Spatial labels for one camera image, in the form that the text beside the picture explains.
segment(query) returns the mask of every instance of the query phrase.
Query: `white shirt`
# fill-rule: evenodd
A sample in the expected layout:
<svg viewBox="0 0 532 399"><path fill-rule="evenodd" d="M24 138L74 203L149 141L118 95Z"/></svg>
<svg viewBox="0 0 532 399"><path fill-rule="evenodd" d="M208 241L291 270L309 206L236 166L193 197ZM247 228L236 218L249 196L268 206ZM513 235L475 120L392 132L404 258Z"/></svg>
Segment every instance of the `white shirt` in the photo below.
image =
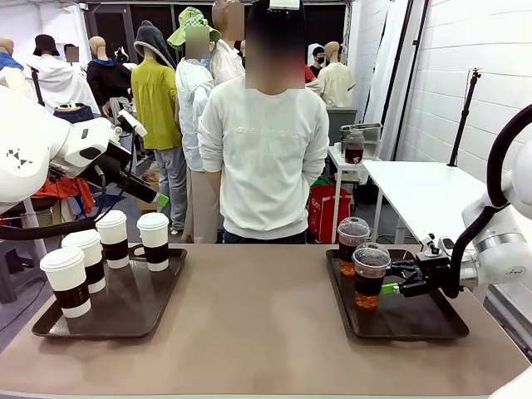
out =
<svg viewBox="0 0 532 399"><path fill-rule="evenodd" d="M325 104L337 107L351 105L347 92L355 86L355 78L347 66L333 62L319 72L318 79L323 86Z"/></svg>
<svg viewBox="0 0 532 399"><path fill-rule="evenodd" d="M175 71L177 99L180 104L181 144L191 170L203 171L198 147L198 119L207 104L214 79L201 62L181 59Z"/></svg>
<svg viewBox="0 0 532 399"><path fill-rule="evenodd" d="M209 69L214 76L214 84L216 86L245 73L242 66L242 58L222 39L219 39L216 43L216 47L210 57Z"/></svg>
<svg viewBox="0 0 532 399"><path fill-rule="evenodd" d="M100 114L91 88L81 74L80 68L71 66L48 54L34 57L28 65L39 71L38 81L42 99L46 109L51 113L54 112L56 107L74 101L89 106L93 114ZM29 67L24 69L24 76L30 87L33 99L37 101L37 92L32 79L32 71Z"/></svg>
<svg viewBox="0 0 532 399"><path fill-rule="evenodd" d="M215 87L199 119L199 153L206 171L222 171L225 229L252 239L302 233L328 128L325 104L310 89L267 96L246 89L244 76Z"/></svg>

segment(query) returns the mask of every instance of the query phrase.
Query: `white sweatshirt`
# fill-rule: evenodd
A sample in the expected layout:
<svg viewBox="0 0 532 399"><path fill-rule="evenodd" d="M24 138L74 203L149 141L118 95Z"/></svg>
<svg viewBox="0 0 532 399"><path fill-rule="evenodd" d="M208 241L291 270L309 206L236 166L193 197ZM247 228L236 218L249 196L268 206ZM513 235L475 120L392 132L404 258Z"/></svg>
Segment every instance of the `white sweatshirt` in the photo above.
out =
<svg viewBox="0 0 532 399"><path fill-rule="evenodd" d="M206 171L222 171L225 229L251 239L302 233L328 128L325 104L310 89L267 96L246 89L244 76L215 87L199 119L199 153Z"/></svg>

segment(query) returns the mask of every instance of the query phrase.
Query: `white paper cup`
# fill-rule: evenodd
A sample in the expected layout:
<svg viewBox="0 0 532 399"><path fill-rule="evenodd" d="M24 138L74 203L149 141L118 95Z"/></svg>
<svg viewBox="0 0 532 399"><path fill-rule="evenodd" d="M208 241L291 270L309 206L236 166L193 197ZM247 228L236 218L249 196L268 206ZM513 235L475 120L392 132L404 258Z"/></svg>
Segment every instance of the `white paper cup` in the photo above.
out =
<svg viewBox="0 0 532 399"><path fill-rule="evenodd" d="M160 213L143 214L136 223L152 272L168 268L168 224L168 218Z"/></svg>
<svg viewBox="0 0 532 399"><path fill-rule="evenodd" d="M106 274L101 256L100 235L94 229L70 233L62 240L62 247L76 247L83 251L85 258L86 283L89 293L97 293L106 286Z"/></svg>
<svg viewBox="0 0 532 399"><path fill-rule="evenodd" d="M112 210L96 222L103 252L110 268L123 268L130 264L127 248L126 215Z"/></svg>
<svg viewBox="0 0 532 399"><path fill-rule="evenodd" d="M91 309L83 252L76 247L56 249L41 259L41 270L66 318L78 318Z"/></svg>

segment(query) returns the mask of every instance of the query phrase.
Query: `green bucket hat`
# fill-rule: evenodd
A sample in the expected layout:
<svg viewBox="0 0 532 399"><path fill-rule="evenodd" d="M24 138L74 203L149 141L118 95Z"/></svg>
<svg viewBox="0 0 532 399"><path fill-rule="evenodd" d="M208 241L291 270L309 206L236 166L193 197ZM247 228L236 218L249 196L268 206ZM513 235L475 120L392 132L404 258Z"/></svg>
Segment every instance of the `green bucket hat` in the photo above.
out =
<svg viewBox="0 0 532 399"><path fill-rule="evenodd" d="M173 48L180 50L185 43L185 29L187 27L209 27L209 23L201 13L201 11L194 7L187 7L183 10L179 17L180 27L172 33L167 40ZM217 42L222 35L216 29L209 27L209 41Z"/></svg>

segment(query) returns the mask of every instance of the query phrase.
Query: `plastic cup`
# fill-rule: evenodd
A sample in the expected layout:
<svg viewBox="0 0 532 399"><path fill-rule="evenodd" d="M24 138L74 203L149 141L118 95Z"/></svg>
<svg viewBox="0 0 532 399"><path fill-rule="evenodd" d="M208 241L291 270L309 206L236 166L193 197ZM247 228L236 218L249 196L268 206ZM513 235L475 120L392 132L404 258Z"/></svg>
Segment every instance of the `plastic cup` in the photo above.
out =
<svg viewBox="0 0 532 399"><path fill-rule="evenodd" d="M390 253L377 243L360 245L352 255L355 263L355 306L375 310L386 270L390 266Z"/></svg>
<svg viewBox="0 0 532 399"><path fill-rule="evenodd" d="M355 263L352 254L358 245L365 243L371 235L366 220L345 218L338 226L340 247L340 273L344 276L355 275Z"/></svg>

